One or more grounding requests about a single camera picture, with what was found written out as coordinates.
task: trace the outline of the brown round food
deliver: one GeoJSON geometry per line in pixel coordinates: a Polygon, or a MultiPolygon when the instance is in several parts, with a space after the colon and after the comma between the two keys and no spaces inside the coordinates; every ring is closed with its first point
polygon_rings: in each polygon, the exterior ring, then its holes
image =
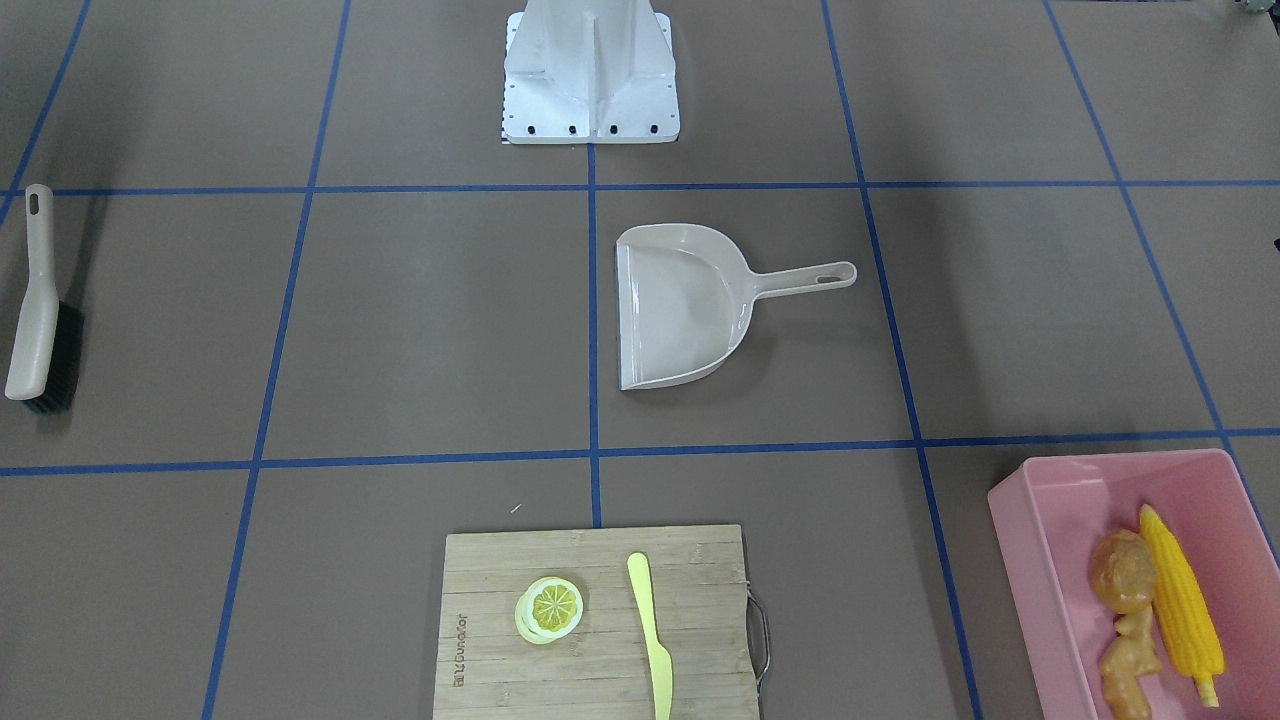
{"type": "Polygon", "coordinates": [[[1114,612],[1139,612],[1156,597],[1156,559],[1142,536],[1116,530],[1093,548],[1089,587],[1114,612]]]}

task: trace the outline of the corn cob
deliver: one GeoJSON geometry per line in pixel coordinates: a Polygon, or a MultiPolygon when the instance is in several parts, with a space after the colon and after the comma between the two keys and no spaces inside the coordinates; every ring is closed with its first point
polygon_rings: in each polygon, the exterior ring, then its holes
{"type": "Polygon", "coordinates": [[[1142,538],[1156,557],[1156,618],[1174,667],[1196,680],[1204,707],[1217,707],[1213,675],[1225,669],[1222,643],[1183,547],[1149,505],[1142,506],[1142,538]]]}

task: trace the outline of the yellow knife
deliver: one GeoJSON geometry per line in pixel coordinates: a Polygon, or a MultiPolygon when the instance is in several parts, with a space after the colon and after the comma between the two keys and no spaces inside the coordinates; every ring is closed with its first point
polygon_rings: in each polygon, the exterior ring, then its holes
{"type": "Polygon", "coordinates": [[[632,552],[627,557],[627,574],[631,575],[631,592],[640,607],[640,626],[644,628],[644,642],[649,651],[649,675],[653,678],[653,716],[654,720],[671,720],[671,653],[658,642],[658,620],[653,614],[653,580],[649,577],[649,557],[643,552],[632,552]]]}

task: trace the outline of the pink bin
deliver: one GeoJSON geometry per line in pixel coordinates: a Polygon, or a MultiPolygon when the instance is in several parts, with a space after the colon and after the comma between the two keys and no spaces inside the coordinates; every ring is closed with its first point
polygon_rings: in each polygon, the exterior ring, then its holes
{"type": "Polygon", "coordinates": [[[1112,720],[1098,659],[1114,615],[1089,588],[1093,546],[1149,502],[1178,536],[1222,641],[1221,707],[1165,669],[1140,682],[1155,720],[1280,717],[1280,568],[1221,450],[1032,457],[987,496],[1046,720],[1112,720]]]}

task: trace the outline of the wooden cutting board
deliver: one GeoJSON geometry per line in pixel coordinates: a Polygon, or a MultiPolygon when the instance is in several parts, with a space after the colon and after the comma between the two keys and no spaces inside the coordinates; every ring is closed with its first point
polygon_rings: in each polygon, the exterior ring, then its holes
{"type": "Polygon", "coordinates": [[[649,556],[658,638],[675,669],[672,720],[759,720],[746,644],[739,525],[449,536],[435,720],[653,720],[653,687],[627,556],[649,556]],[[516,632],[538,578],[571,580],[582,620],[545,646],[516,632]]]}

